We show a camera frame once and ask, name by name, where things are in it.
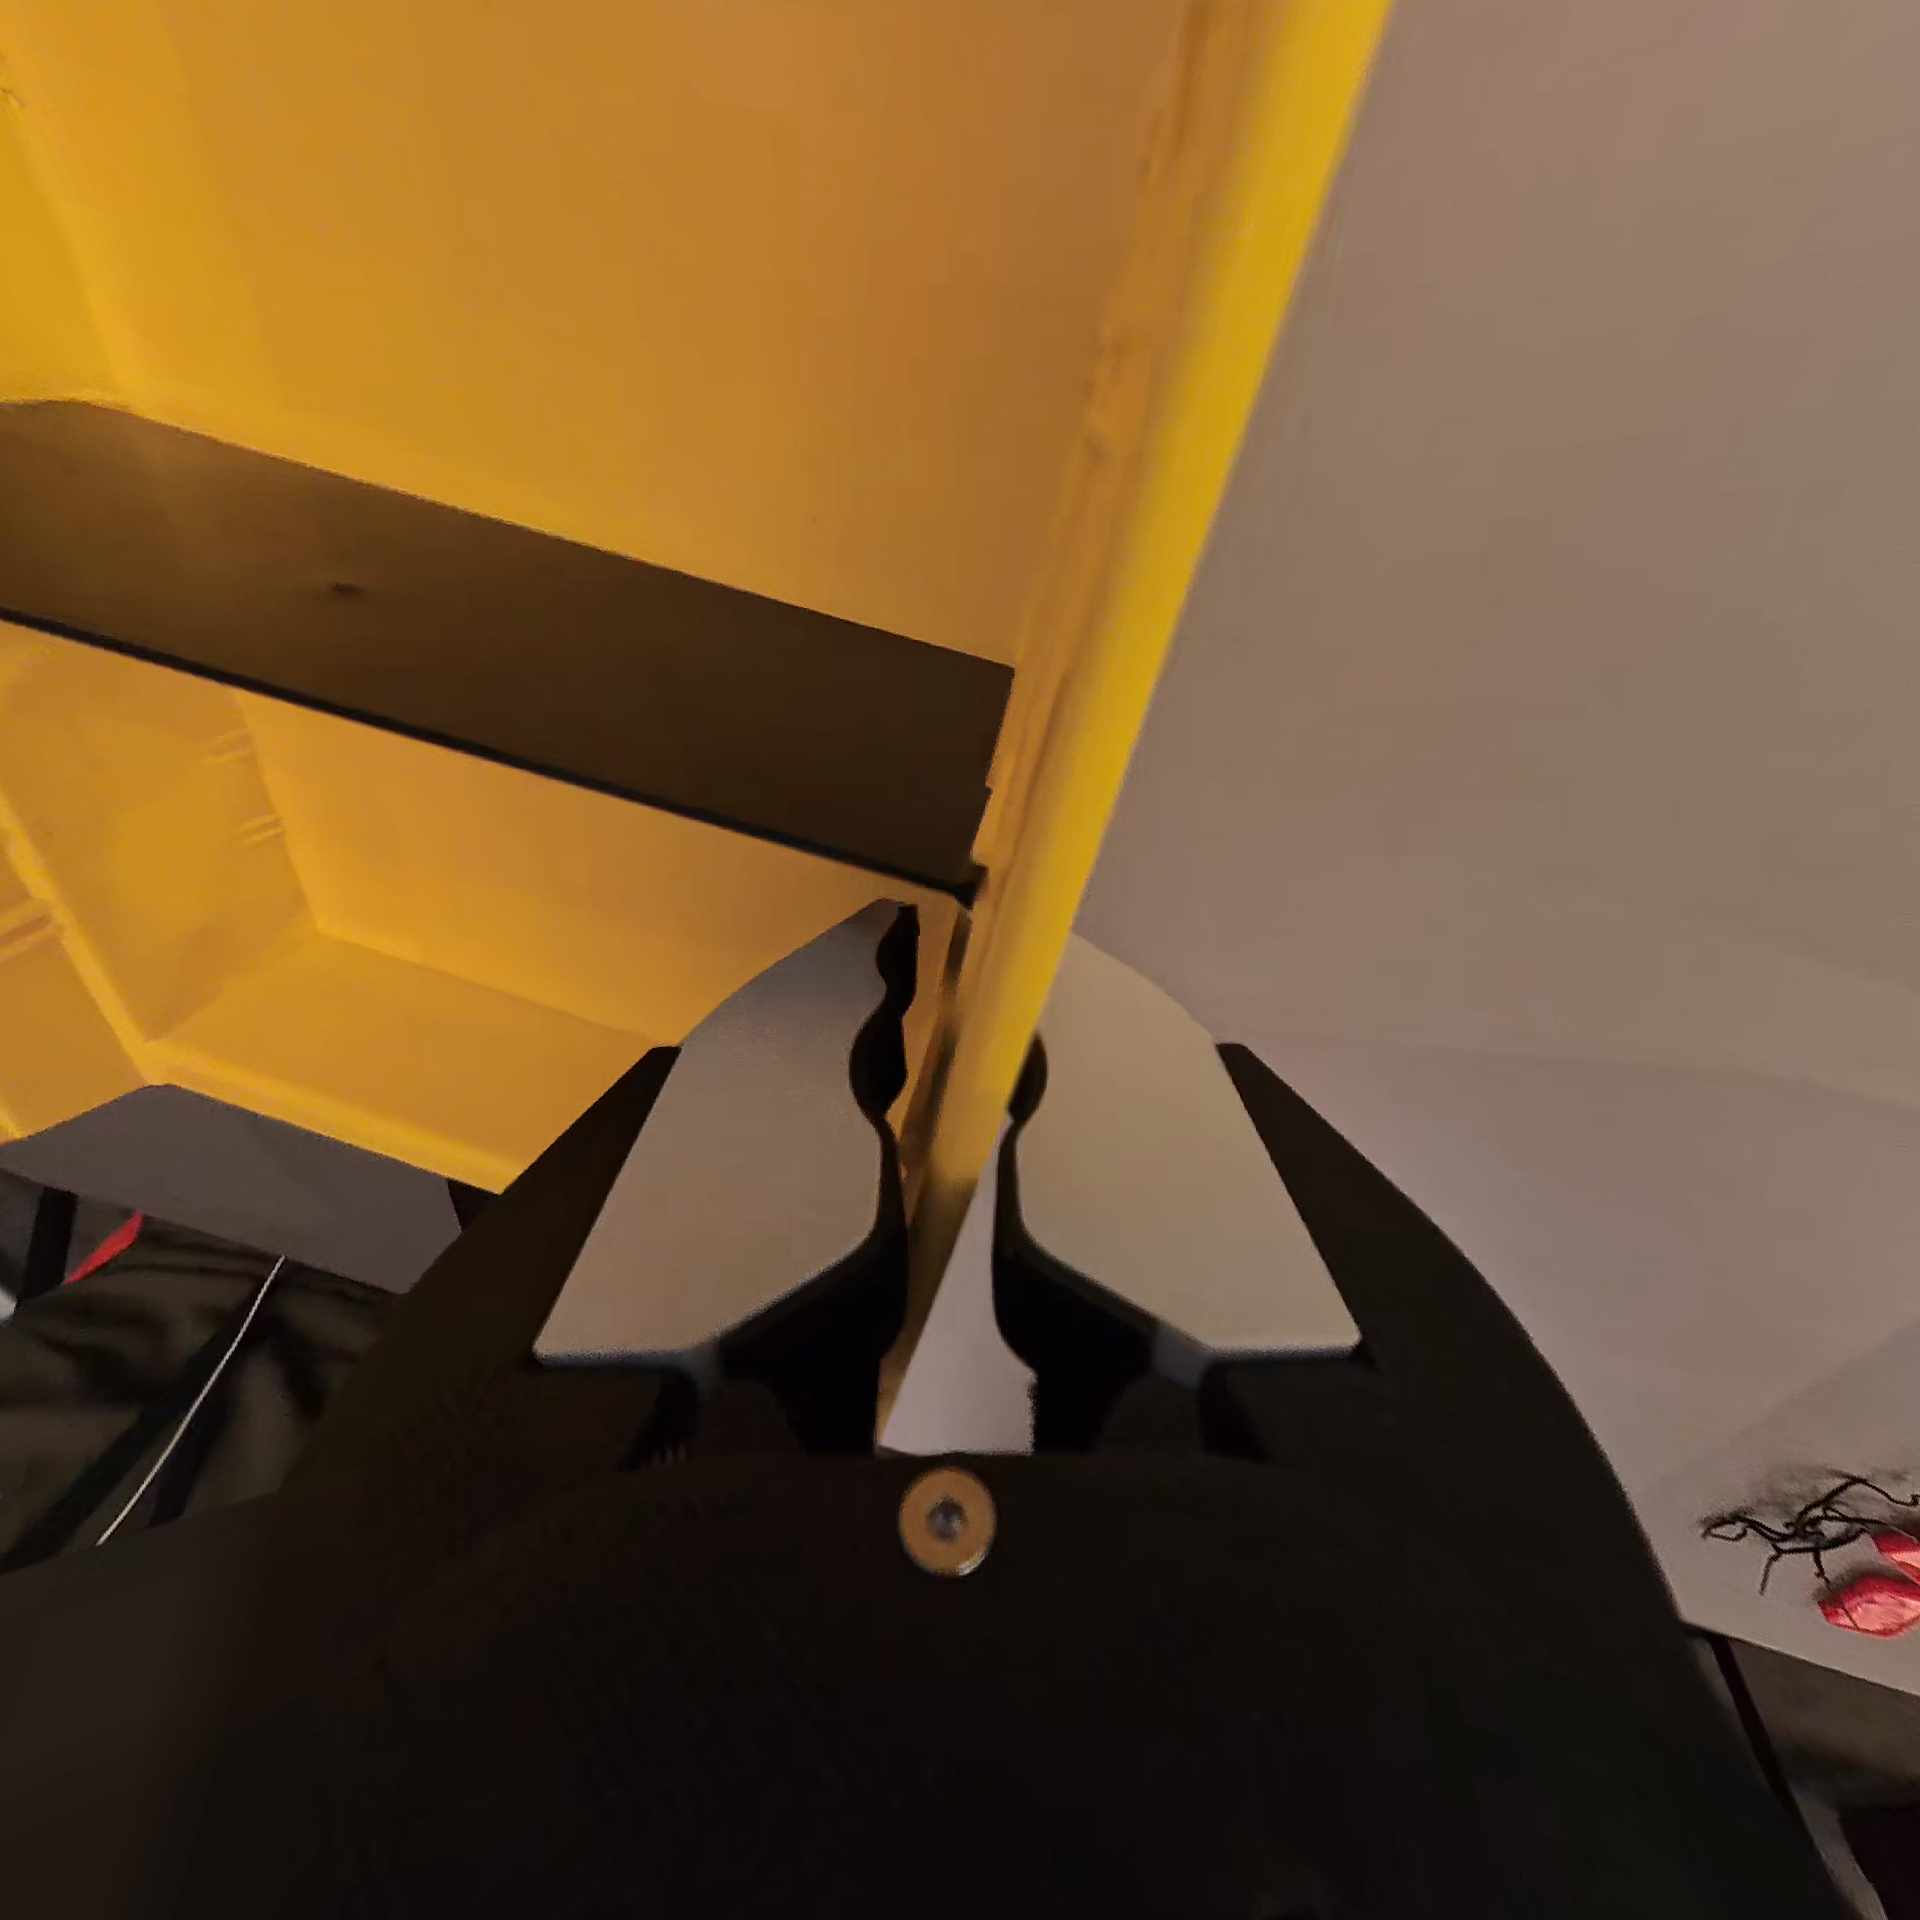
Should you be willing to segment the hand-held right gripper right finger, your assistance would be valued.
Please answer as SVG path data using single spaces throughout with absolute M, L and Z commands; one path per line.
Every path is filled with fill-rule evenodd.
M 1144 1334 L 1156 1373 L 1347 1360 L 1360 1329 L 1209 1031 L 1070 937 L 1010 1119 L 1000 1217 L 1070 1293 Z

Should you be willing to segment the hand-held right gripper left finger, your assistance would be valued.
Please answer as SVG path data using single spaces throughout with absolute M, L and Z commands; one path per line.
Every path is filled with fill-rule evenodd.
M 713 1350 L 850 1259 L 899 1200 L 921 917 L 878 899 L 679 1043 L 536 1336 L 542 1365 Z

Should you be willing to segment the yellow plastic bin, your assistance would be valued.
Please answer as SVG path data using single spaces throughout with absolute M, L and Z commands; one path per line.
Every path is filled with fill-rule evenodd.
M 971 903 L 4 621 L 4 1139 L 471 1183 L 920 905 L 895 1411 L 1393 5 L 4 5 L 4 402 L 1009 664 Z

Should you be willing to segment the person's dark trousers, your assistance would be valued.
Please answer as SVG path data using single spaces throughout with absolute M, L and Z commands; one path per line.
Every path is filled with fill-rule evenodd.
M 167 1217 L 120 1226 L 4 1323 L 4 1571 L 280 1490 L 347 1394 L 320 1477 L 363 1474 L 359 1552 L 396 1585 L 487 1521 L 490 1470 L 442 1410 L 526 1352 L 566 1282 L 531 1178 L 424 1272 L 424 1304 Z

